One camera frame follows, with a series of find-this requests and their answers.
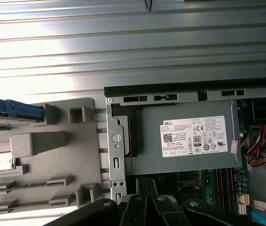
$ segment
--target qr code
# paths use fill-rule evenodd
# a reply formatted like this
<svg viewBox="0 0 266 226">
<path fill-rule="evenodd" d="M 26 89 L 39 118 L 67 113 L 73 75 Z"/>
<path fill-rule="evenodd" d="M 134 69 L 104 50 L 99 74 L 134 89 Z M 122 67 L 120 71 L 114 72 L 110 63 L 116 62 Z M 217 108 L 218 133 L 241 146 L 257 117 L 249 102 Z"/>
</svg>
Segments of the qr code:
<svg viewBox="0 0 266 226">
<path fill-rule="evenodd" d="M 163 134 L 163 139 L 165 143 L 172 142 L 172 134 L 171 133 Z"/>
</svg>

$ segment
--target silver metal surface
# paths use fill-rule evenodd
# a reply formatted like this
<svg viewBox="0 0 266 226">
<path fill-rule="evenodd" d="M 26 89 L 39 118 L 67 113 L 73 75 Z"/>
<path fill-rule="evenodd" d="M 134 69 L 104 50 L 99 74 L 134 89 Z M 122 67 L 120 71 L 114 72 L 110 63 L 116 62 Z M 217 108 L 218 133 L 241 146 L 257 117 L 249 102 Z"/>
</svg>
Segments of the silver metal surface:
<svg viewBox="0 0 266 226">
<path fill-rule="evenodd" d="M 158 200 L 158 201 L 164 201 L 165 198 L 164 198 L 163 196 L 159 196 L 159 197 L 157 197 L 157 200 Z"/>
<path fill-rule="evenodd" d="M 198 206 L 198 203 L 197 203 L 197 202 L 194 202 L 194 201 L 190 202 L 189 204 L 190 204 L 191 206 Z"/>
<path fill-rule="evenodd" d="M 2 97 L 257 77 L 263 0 L 0 0 Z"/>
<path fill-rule="evenodd" d="M 112 117 L 111 105 L 107 101 L 107 135 L 109 155 L 109 176 L 111 199 L 120 202 L 127 194 L 125 185 L 125 144 L 124 129 L 118 119 Z"/>
</svg>

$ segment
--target ce mark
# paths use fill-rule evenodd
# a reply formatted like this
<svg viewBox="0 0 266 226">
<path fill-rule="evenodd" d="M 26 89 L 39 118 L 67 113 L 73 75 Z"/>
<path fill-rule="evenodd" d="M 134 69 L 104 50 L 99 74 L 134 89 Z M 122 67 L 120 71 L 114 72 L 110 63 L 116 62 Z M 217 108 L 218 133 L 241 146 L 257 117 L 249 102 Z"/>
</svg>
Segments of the ce mark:
<svg viewBox="0 0 266 226">
<path fill-rule="evenodd" d="M 200 129 L 204 131 L 204 126 L 197 126 L 197 130 L 200 131 Z"/>
</svg>

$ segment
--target metal sheet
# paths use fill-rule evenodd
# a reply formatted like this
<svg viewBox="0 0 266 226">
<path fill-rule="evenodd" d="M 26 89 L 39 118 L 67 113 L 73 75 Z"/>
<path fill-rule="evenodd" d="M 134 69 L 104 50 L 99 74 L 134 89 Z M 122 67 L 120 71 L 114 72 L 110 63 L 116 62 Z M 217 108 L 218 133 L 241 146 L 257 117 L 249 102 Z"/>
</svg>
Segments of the metal sheet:
<svg viewBox="0 0 266 226">
<path fill-rule="evenodd" d="M 0 98 L 92 97 L 104 122 L 105 86 L 256 77 L 265 0 L 0 0 Z"/>
</svg>

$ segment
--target small label sticker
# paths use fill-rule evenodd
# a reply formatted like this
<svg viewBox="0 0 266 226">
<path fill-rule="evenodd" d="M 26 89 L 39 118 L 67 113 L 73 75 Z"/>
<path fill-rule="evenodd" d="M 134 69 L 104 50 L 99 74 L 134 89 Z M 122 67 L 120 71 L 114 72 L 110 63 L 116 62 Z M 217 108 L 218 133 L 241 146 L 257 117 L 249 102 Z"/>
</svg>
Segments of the small label sticker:
<svg viewBox="0 0 266 226">
<path fill-rule="evenodd" d="M 236 140 L 233 140 L 233 141 L 231 142 L 230 153 L 232 153 L 232 154 L 236 154 L 237 146 L 238 146 L 238 142 L 237 142 Z"/>
<path fill-rule="evenodd" d="M 167 120 L 160 135 L 164 158 L 228 152 L 224 116 Z"/>
</svg>

